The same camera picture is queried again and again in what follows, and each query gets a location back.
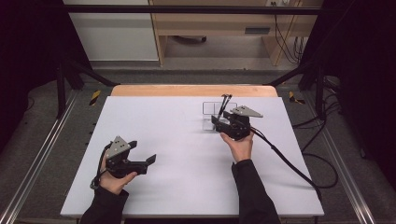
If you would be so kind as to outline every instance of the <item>cable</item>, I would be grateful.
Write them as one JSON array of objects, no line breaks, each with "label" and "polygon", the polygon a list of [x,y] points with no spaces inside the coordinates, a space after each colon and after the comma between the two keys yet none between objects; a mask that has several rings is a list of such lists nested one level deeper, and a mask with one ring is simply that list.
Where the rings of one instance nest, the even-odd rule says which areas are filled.
[{"label": "cable", "polygon": [[319,159],[319,160],[321,160],[321,161],[326,162],[326,163],[332,168],[332,171],[334,172],[334,175],[335,175],[335,180],[334,180],[334,182],[333,182],[332,184],[330,184],[330,185],[327,185],[327,186],[318,186],[318,188],[320,188],[320,189],[330,189],[330,188],[333,188],[334,186],[337,185],[337,183],[338,183],[338,178],[339,178],[339,177],[338,177],[338,173],[337,173],[337,171],[335,170],[335,167],[334,167],[329,161],[327,161],[326,159],[324,159],[324,158],[322,158],[322,157],[320,157],[320,156],[318,156],[318,155],[312,154],[312,153],[306,153],[306,152],[304,152],[304,153],[303,153],[303,156],[314,157],[314,158],[317,158],[317,159]]},{"label": "cable", "polygon": [[27,107],[27,109],[25,110],[25,112],[28,111],[28,110],[30,110],[30,109],[32,109],[32,107],[35,105],[35,99],[34,99],[33,97],[28,97],[28,100],[31,100],[31,101],[32,101],[32,104],[29,105],[29,106]]},{"label": "cable", "polygon": [[320,126],[320,129],[314,134],[314,136],[305,144],[305,146],[301,149],[302,152],[304,152],[309,145],[311,145],[312,142],[314,142],[314,140],[318,137],[318,135],[320,134],[320,132],[323,130],[324,126],[326,125],[326,119],[323,120],[322,125]]},{"label": "cable", "polygon": [[[286,43],[286,40],[283,38],[283,35],[282,35],[282,33],[280,32],[279,27],[277,26],[277,18],[276,18],[276,15],[274,15],[274,17],[275,17],[275,40],[276,40],[276,43],[280,46],[280,48],[282,49],[283,53],[284,53],[285,56],[286,56],[286,59],[288,59],[288,61],[289,61],[290,63],[297,63],[297,62],[295,61],[295,59],[294,59],[293,57],[291,57],[291,53],[290,53],[290,51],[289,51],[288,45],[287,45],[287,43]],[[279,43],[279,40],[277,39],[277,31],[279,31],[279,34],[280,34],[280,36],[281,36],[281,38],[282,38],[282,40],[283,40],[283,43],[285,44],[286,49],[288,50],[288,53],[289,53],[290,57],[294,60],[294,62],[292,62],[292,61],[290,60],[288,54],[287,54],[286,51],[283,49],[283,46]]]},{"label": "cable", "polygon": [[102,176],[102,174],[104,174],[105,172],[107,172],[107,169],[101,171],[100,168],[102,167],[102,160],[103,157],[105,156],[106,151],[110,148],[111,143],[108,144],[102,151],[102,154],[100,156],[100,160],[99,160],[99,164],[98,164],[98,169],[96,171],[96,177],[93,178],[92,182],[91,182],[91,189],[98,189],[99,187],[99,179]]},{"label": "cable", "polygon": [[320,127],[322,124],[323,124],[323,122],[321,122],[320,124],[317,124],[315,126],[309,126],[309,127],[303,127],[303,128],[297,127],[297,128],[294,128],[294,129],[313,129],[313,128]]},{"label": "cable", "polygon": [[324,102],[326,103],[326,101],[329,100],[330,97],[332,97],[332,96],[337,97],[337,95],[338,95],[337,93],[332,93],[332,94],[326,96],[326,98],[324,98]]},{"label": "cable", "polygon": [[300,45],[297,48],[298,36],[294,38],[294,45],[293,45],[293,53],[294,57],[297,59],[297,63],[300,63],[303,57],[303,45],[304,45],[304,38],[300,37]]},{"label": "cable", "polygon": [[[329,105],[329,107],[326,108],[324,111],[327,112],[327,111],[328,111],[329,109],[331,109],[334,105],[338,105],[338,104],[339,104],[338,102],[334,102],[334,103],[332,103],[331,105]],[[304,121],[304,122],[302,122],[302,123],[293,124],[293,125],[291,125],[291,127],[292,127],[293,129],[296,129],[296,128],[300,127],[300,126],[304,126],[305,124],[308,124],[308,123],[310,123],[310,122],[313,122],[313,121],[315,121],[316,119],[318,119],[318,116],[314,116],[312,119],[309,119],[309,120]]]},{"label": "cable", "polygon": [[[271,6],[276,7],[276,2],[271,2]],[[280,32],[279,26],[277,25],[277,16],[276,16],[276,14],[274,15],[274,17],[275,17],[275,28],[276,28],[276,29],[275,29],[275,38],[276,38],[277,44],[280,46],[280,48],[282,49],[283,53],[285,54],[286,58],[288,59],[288,61],[289,61],[290,63],[299,63],[295,58],[292,57],[292,55],[291,55],[291,53],[290,53],[290,50],[289,50],[289,47],[288,47],[288,44],[287,44],[287,41],[286,41],[286,39],[283,37],[282,32]],[[294,62],[292,62],[292,61],[290,60],[288,54],[287,54],[286,51],[283,49],[283,46],[282,46],[282,45],[279,43],[279,41],[277,40],[277,32],[278,32],[278,31],[279,31],[280,37],[282,38],[283,44],[285,45],[286,50],[287,50],[288,53],[289,53],[289,56],[294,60]]]},{"label": "cable", "polygon": [[297,175],[299,175],[302,179],[308,182],[308,184],[310,184],[314,188],[315,192],[318,195],[319,200],[322,201],[320,189],[311,179],[309,179],[306,175],[304,175],[301,171],[299,171],[293,164],[291,164],[291,162],[288,161],[288,159],[286,159],[286,157],[279,151],[279,149],[277,149],[276,146],[274,146],[270,141],[267,140],[267,138],[264,136],[262,132],[260,132],[259,130],[253,127],[250,127],[250,130],[253,133],[255,133],[257,136],[259,136],[262,140],[264,140],[264,142],[266,142],[271,147],[271,149],[276,153],[276,155],[278,155],[279,158],[291,168],[291,170],[293,170]]}]

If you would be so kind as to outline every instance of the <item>floor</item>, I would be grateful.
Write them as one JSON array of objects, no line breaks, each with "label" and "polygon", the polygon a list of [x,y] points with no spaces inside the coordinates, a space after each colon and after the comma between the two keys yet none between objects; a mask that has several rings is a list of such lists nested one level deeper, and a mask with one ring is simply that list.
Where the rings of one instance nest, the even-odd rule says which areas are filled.
[{"label": "floor", "polygon": [[[209,37],[205,43],[173,37],[163,66],[155,62],[93,64],[98,73],[121,83],[183,84],[262,84],[296,66],[287,59],[283,59],[280,66],[272,66],[263,47],[259,37],[217,36]],[[299,91],[296,86],[299,78],[276,88],[284,99],[292,124],[315,116],[314,91]],[[25,112],[0,157],[0,211],[3,211],[0,223],[76,223],[72,218],[61,217],[60,209],[106,96],[111,93],[111,88],[86,76],[83,79],[86,85],[82,91],[67,91],[73,107],[66,111],[64,124],[55,119],[55,83],[30,93],[32,107]],[[89,105],[96,90],[101,90],[101,95],[94,106]],[[305,104],[291,101],[290,92]],[[331,91],[325,91],[325,95],[329,96],[328,105],[336,105],[337,99]],[[322,190],[325,216],[319,223],[396,223],[395,191],[374,161],[361,158],[359,144],[342,116],[342,108],[333,107],[329,113],[325,128],[306,150],[328,160],[340,175],[334,188]],[[319,130],[320,123],[316,121],[303,129],[295,129],[301,148]],[[46,139],[49,133],[53,133],[52,143]],[[326,163],[311,157],[305,157],[305,162],[315,182],[320,185],[333,182],[334,174]],[[313,223],[311,218],[283,221]]]}]

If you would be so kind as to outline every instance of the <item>black backdrop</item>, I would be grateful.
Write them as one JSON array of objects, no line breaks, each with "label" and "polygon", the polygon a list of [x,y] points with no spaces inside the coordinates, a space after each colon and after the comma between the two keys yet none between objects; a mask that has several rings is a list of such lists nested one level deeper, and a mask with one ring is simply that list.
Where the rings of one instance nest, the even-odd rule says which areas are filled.
[{"label": "black backdrop", "polygon": [[[328,0],[324,4],[342,7],[348,1]],[[322,68],[325,76],[339,77],[340,102],[361,148],[396,189],[395,11],[393,0],[356,0],[336,30],[337,39],[330,42]],[[318,17],[302,63],[314,55],[340,16]]]},{"label": "black backdrop", "polygon": [[[38,3],[0,1],[0,153],[27,108],[28,92],[56,79],[60,53],[91,68],[69,15],[41,11]],[[66,70],[78,74],[73,69]]]}]

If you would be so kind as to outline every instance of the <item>white tabletop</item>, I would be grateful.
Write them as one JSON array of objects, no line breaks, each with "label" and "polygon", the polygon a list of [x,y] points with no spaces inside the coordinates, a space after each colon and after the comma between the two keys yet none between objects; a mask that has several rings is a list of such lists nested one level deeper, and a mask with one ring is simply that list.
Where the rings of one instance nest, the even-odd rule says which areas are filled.
[{"label": "white tabletop", "polygon": [[[233,157],[219,134],[203,130],[203,102],[221,97],[109,96],[93,132],[61,215],[81,217],[91,205],[89,185],[101,152],[119,135],[137,141],[130,161],[157,160],[146,175],[134,179],[123,214],[126,217],[232,217],[238,194],[231,172]],[[288,160],[310,176],[283,101],[278,97],[233,97],[263,114],[250,118]],[[322,216],[316,192],[295,174],[259,137],[252,159],[281,217]]]}]

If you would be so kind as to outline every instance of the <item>person's left hand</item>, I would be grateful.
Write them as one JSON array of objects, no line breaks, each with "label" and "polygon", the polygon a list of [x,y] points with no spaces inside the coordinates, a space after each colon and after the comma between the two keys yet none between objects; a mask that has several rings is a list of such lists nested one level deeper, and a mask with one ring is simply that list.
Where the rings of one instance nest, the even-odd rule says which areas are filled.
[{"label": "person's left hand", "polygon": [[[101,171],[106,168],[106,158],[102,160]],[[107,189],[108,191],[112,192],[113,194],[119,195],[125,185],[131,182],[137,176],[137,172],[131,172],[130,174],[126,175],[124,178],[116,178],[111,175],[109,172],[105,172],[100,176],[99,185]]]}]

